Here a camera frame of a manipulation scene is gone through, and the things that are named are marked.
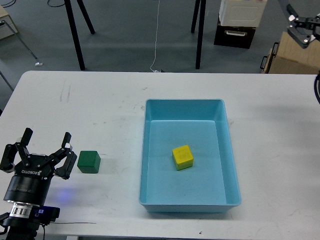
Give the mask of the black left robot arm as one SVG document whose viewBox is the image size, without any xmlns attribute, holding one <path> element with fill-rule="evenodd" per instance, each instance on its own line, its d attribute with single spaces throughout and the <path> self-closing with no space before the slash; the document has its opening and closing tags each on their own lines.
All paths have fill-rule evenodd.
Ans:
<svg viewBox="0 0 320 240">
<path fill-rule="evenodd" d="M 69 179 L 77 159 L 69 132 L 65 133 L 61 148 L 50 155 L 29 153 L 32 134 L 33 130 L 26 128 L 20 140 L 7 144 L 0 162 L 1 171 L 14 173 L 3 198 L 12 203 L 12 209 L 0 216 L 8 240 L 33 240 L 39 227 L 59 217 L 58 207 L 45 205 L 51 180 L 54 176 Z"/>
</svg>

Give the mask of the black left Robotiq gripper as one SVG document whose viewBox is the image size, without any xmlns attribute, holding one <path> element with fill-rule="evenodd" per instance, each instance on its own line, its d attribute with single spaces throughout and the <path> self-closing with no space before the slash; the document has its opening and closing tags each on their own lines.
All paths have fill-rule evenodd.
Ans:
<svg viewBox="0 0 320 240">
<path fill-rule="evenodd" d="M 19 141 L 5 146 L 0 169 L 6 173 L 14 171 L 14 175 L 3 200 L 43 206 L 53 176 L 68 180 L 77 155 L 70 144 L 72 135 L 69 132 L 65 133 L 61 148 L 56 152 L 49 156 L 30 155 L 27 146 L 32 134 L 33 130 L 27 127 Z M 15 166 L 14 160 L 17 153 L 22 162 Z"/>
</svg>

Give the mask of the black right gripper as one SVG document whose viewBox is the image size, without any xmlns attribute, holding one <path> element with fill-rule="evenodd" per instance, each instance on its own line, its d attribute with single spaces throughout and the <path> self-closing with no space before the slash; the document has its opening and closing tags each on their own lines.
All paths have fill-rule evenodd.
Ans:
<svg viewBox="0 0 320 240">
<path fill-rule="evenodd" d="M 288 0 L 279 0 L 280 7 L 288 19 L 287 33 L 298 45 L 305 49 L 314 41 L 320 40 L 320 15 L 302 17 L 294 10 Z"/>
</svg>

